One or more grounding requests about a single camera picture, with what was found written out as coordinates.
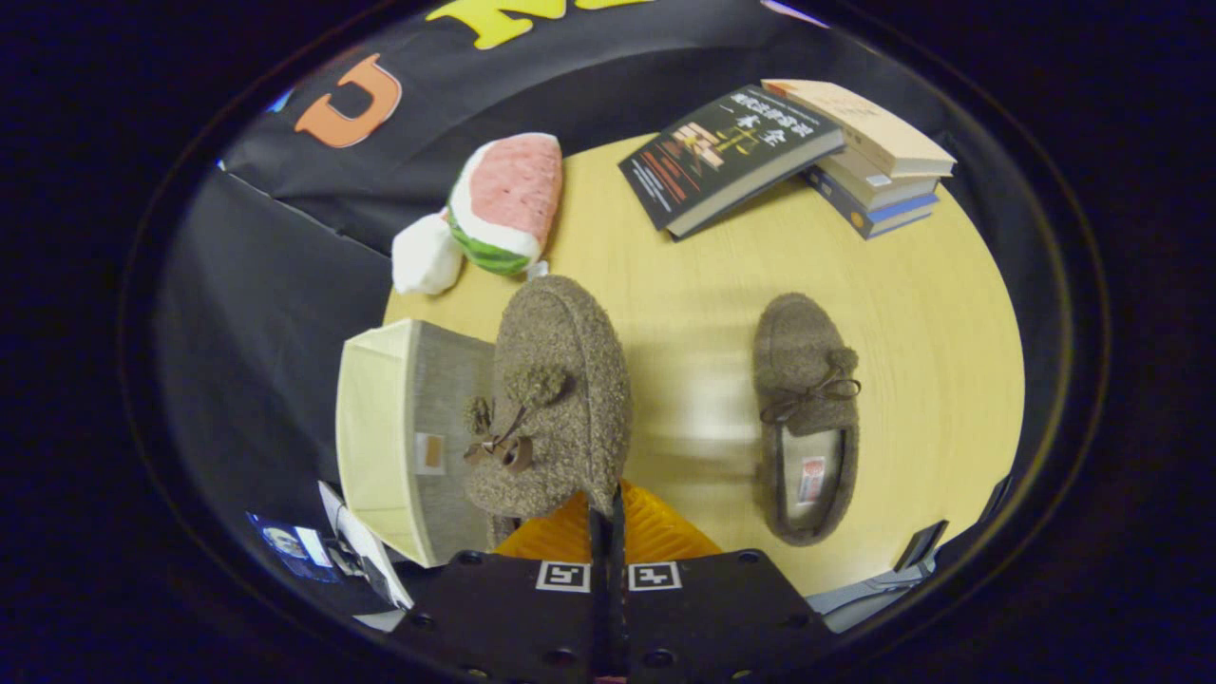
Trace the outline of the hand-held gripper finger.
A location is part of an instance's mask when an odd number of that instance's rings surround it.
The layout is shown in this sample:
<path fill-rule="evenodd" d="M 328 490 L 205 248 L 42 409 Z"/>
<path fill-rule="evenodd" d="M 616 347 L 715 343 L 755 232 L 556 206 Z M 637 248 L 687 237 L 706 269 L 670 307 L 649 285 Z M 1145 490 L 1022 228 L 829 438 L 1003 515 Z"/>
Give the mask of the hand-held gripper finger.
<path fill-rule="evenodd" d="M 772 559 L 722 551 L 643 486 L 623 484 L 613 654 L 630 683 L 790 683 L 840 644 Z"/>
<path fill-rule="evenodd" d="M 610 667 L 610 520 L 586 510 L 590 560 L 461 551 L 389 634 L 402 658 L 456 683 L 592 683 Z"/>

